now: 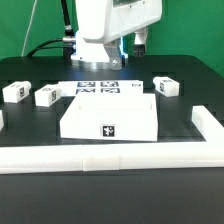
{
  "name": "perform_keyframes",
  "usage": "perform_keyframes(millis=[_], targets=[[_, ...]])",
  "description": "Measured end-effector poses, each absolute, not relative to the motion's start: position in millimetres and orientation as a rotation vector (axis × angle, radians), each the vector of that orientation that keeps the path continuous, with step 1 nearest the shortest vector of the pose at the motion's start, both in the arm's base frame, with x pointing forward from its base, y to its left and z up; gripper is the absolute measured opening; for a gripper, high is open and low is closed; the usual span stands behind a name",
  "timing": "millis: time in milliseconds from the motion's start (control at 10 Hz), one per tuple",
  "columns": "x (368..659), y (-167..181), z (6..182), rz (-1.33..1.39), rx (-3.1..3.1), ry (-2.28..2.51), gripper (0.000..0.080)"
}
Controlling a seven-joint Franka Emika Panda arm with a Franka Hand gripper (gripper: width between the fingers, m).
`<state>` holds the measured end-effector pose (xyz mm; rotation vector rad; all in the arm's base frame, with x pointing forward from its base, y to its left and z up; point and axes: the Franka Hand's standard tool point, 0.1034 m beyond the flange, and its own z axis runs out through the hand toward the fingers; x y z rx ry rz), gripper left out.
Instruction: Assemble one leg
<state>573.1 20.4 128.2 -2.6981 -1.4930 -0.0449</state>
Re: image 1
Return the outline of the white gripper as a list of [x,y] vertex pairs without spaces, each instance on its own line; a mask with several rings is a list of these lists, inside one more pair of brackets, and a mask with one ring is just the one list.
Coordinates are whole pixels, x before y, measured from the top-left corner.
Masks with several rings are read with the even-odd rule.
[[79,33],[88,43],[105,44],[112,70],[122,68],[119,42],[114,40],[135,32],[133,54],[143,57],[146,27],[162,16],[162,0],[75,0],[75,5]]

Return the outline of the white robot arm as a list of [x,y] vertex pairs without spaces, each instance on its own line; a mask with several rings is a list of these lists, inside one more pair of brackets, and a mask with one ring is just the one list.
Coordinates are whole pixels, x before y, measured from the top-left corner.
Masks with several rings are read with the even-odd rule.
[[162,16],[162,0],[75,0],[78,31],[76,66],[120,70],[128,62],[123,37],[135,34],[133,53],[146,53],[148,26]]

